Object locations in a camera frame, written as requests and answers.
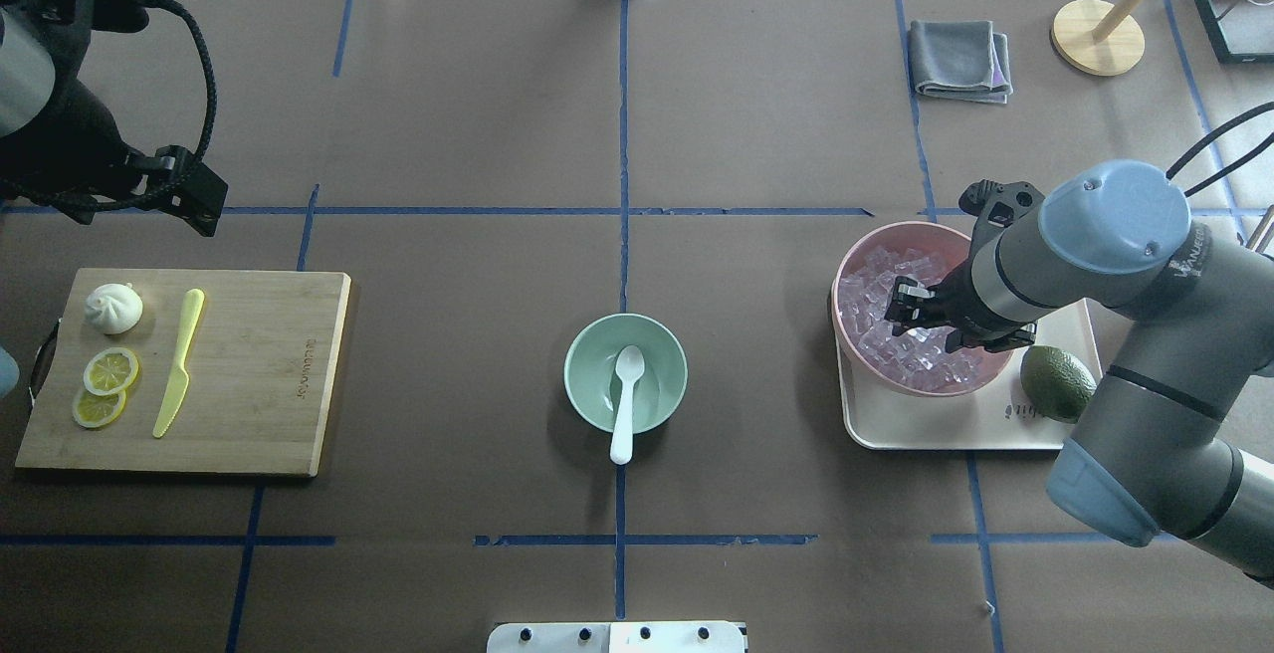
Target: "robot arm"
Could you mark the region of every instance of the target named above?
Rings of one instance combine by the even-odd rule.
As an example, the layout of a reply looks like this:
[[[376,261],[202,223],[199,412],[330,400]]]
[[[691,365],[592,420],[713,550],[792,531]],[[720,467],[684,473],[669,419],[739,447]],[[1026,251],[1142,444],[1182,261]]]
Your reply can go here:
[[[0,199],[23,195],[85,225],[101,210],[159,209],[214,234],[227,186],[203,163],[214,103],[206,50],[209,117],[196,153],[169,145],[147,158],[78,79],[92,31],[141,31],[144,8],[167,4],[176,1],[0,0]]]
[[[1019,199],[1028,185],[970,193],[978,187],[992,196],[970,197],[980,216],[970,258],[931,290],[898,281],[896,335],[950,323],[948,349],[1006,349],[1083,298],[1131,318],[1063,446],[1050,498],[1124,544],[1162,530],[1274,588],[1274,466],[1215,438],[1249,377],[1274,377],[1274,260],[1214,239],[1147,163],[1102,163],[1047,199]],[[1019,207],[995,221],[986,207],[1005,196]]]

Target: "pink bowl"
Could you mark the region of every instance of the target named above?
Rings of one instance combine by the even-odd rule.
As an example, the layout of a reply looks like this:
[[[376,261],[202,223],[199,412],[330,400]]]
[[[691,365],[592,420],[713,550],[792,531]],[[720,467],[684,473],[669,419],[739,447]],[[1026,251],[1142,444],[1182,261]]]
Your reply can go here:
[[[968,257],[970,239],[968,235],[962,234],[959,230],[952,230],[949,227],[936,225],[936,223],[931,221],[897,221],[893,225],[878,227],[877,230],[869,232],[862,239],[855,242],[852,248],[845,255],[845,258],[841,260],[841,267],[837,269],[836,277],[832,280],[832,322],[836,327],[836,340],[841,350],[850,355],[855,363],[861,364],[868,372],[871,372],[878,381],[884,382],[893,391],[902,391],[905,395],[968,395],[970,391],[981,390],[982,386],[987,386],[989,382],[999,377],[1005,364],[1009,363],[1012,353],[982,354],[982,362],[978,364],[977,373],[972,381],[964,382],[964,384],[947,386],[940,391],[913,390],[910,386],[902,384],[902,382],[889,379],[870,359],[864,358],[859,353],[855,336],[850,335],[845,322],[841,321],[841,291],[837,285],[841,277],[864,267],[868,255],[877,249],[877,246],[896,251],[896,253],[903,253],[906,249],[919,249],[926,255],[940,253],[950,267],[956,267],[957,263],[964,262],[964,258]],[[936,285],[936,281],[924,281],[922,285]]]

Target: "yellow knife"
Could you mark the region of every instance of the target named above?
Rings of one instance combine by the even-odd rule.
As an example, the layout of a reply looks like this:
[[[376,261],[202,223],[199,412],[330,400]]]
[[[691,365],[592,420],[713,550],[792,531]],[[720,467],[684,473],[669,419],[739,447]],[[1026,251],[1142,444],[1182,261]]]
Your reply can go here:
[[[159,419],[155,420],[155,429],[152,434],[155,439],[168,433],[172,420],[177,418],[181,404],[186,400],[186,388],[190,386],[190,373],[186,372],[186,353],[190,350],[190,341],[195,337],[195,326],[199,316],[204,312],[204,290],[186,290],[186,298],[181,300],[181,322],[177,323],[177,350],[172,354],[172,369],[168,370],[168,388],[163,391],[163,404],[159,404]]]

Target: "wooden cutting board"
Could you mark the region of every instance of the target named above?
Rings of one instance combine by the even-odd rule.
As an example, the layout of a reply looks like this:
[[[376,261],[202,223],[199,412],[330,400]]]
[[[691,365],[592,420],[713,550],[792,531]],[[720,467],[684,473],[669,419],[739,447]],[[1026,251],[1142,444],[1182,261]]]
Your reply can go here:
[[[117,336],[84,322],[84,299],[110,281],[131,283],[144,307],[141,321]],[[186,358],[190,386],[168,433],[155,439],[181,303],[192,286],[206,299]],[[349,290],[349,276],[336,271],[82,269],[17,466],[315,476]],[[85,364],[107,348],[134,350],[141,372],[117,420],[83,429],[71,405]]]

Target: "tabletop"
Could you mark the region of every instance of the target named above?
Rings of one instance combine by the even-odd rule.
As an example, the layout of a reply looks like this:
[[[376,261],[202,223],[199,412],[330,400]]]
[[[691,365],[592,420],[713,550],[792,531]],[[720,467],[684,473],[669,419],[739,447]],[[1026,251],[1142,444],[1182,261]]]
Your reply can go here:
[[[613,620],[745,622],[753,650],[1268,648],[1266,589],[1087,530],[1043,493],[1051,454],[855,444],[827,313],[883,223],[968,232],[970,182],[1166,167],[1270,99],[1274,71],[1219,65],[1191,0],[1134,11],[1147,53],[1115,79],[1050,48],[1070,0],[178,1],[218,75],[218,234],[8,204],[0,340],[27,373],[79,267],[349,272],[322,466],[15,471],[27,402],[0,400],[6,653],[480,650],[499,622]],[[1009,103],[913,95],[911,19],[992,20]],[[96,34],[82,80],[140,149],[199,132],[176,19]],[[1271,163],[1196,216],[1251,232]],[[691,370],[624,467],[562,386],[614,312],[666,323]],[[1108,362],[1126,326],[1093,317]],[[1224,439],[1274,458],[1271,395],[1250,382]]]

